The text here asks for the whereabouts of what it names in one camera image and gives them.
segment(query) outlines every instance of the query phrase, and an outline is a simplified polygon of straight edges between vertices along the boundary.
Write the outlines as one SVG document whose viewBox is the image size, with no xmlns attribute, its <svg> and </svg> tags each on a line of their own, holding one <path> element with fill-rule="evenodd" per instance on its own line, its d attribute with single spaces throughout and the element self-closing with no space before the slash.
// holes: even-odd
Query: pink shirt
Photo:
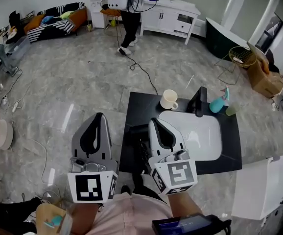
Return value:
<svg viewBox="0 0 283 235">
<path fill-rule="evenodd" d="M 171 208 L 164 202 L 144 195 L 115 195 L 104 204 L 86 235 L 151 235 L 152 220 L 172 218 Z"/>
</svg>

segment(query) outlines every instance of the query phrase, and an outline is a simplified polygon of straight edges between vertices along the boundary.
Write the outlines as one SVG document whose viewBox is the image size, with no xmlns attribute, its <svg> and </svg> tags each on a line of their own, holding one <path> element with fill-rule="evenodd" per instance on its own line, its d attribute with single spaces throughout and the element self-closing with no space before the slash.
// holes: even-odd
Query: faucet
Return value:
<svg viewBox="0 0 283 235">
<path fill-rule="evenodd" d="M 204 115 L 202 108 L 204 102 L 207 102 L 207 88 L 202 86 L 187 105 L 186 111 L 190 113 L 195 111 L 196 117 L 201 118 Z"/>
</svg>

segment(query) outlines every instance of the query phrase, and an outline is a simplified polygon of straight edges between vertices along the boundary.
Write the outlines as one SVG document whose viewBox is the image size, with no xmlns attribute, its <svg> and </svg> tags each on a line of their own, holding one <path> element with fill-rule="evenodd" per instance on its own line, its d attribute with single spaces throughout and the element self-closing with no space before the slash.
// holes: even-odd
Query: cabinet drawer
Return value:
<svg viewBox="0 0 283 235">
<path fill-rule="evenodd" d="M 182 21 L 178 20 L 176 22 L 175 30 L 181 31 L 181 32 L 184 32 L 184 33 L 188 33 L 190 27 L 191 27 L 191 24 L 185 23 L 185 22 L 182 22 Z"/>
</svg>

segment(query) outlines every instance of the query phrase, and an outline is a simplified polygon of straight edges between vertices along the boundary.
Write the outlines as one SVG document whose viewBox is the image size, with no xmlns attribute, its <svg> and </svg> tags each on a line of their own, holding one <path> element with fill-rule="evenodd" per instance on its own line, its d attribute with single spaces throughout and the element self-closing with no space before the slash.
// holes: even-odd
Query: soap dispenser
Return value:
<svg viewBox="0 0 283 235">
<path fill-rule="evenodd" d="M 229 87 L 226 86 L 225 89 L 221 91 L 224 92 L 224 95 L 216 98 L 209 105 L 209 108 L 213 113 L 218 113 L 224 106 L 225 100 L 226 99 L 229 100 L 230 97 Z"/>
</svg>

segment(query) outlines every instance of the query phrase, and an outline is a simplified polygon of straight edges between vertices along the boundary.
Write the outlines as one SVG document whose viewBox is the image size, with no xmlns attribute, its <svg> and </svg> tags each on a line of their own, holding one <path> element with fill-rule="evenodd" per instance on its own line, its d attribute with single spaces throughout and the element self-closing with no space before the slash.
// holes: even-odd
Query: white table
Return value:
<svg viewBox="0 0 283 235">
<path fill-rule="evenodd" d="M 155 1 L 145 0 L 142 10 L 147 10 Z M 157 5 L 141 13 L 141 36 L 144 30 L 157 31 L 182 38 L 189 42 L 200 11 L 195 4 L 181 0 L 158 0 Z"/>
</svg>

